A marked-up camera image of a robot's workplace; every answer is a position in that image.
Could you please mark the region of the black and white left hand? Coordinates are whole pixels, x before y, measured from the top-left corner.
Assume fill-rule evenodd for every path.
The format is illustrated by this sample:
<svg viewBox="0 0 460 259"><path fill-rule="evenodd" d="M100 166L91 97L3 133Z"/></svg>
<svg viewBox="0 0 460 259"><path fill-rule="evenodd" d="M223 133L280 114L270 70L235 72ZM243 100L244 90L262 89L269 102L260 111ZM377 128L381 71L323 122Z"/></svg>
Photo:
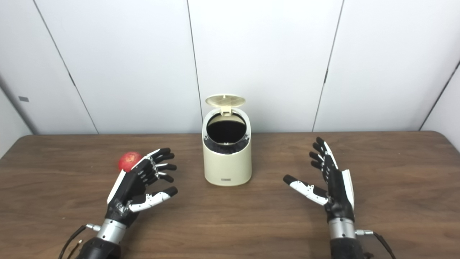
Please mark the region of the black and white left hand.
<svg viewBox="0 0 460 259"><path fill-rule="evenodd" d="M141 211L176 195L178 189L174 186L159 192L147 192L147 187L159 179L169 183L174 182L174 179L164 173L164 170L175 171L177 166L163 163L173 158L171 149L157 149L141 157L128 172L121 170L108 196L105 219L129 228Z"/></svg>

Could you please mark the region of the black and white right hand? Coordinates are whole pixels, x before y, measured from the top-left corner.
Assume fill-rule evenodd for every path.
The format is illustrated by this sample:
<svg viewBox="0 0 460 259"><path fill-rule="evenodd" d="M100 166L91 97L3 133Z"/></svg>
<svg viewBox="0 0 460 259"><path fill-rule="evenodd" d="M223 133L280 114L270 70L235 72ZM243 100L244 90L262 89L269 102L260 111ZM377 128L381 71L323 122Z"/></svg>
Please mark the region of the black and white right hand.
<svg viewBox="0 0 460 259"><path fill-rule="evenodd" d="M309 156L312 167L319 169L327 190L301 181L291 175L285 175L283 182L313 202L322 205L327 215L327 221L344 218L355 221L354 190L351 174L348 169L341 171L335 156L327 142L317 137L312 144L315 151Z"/></svg>

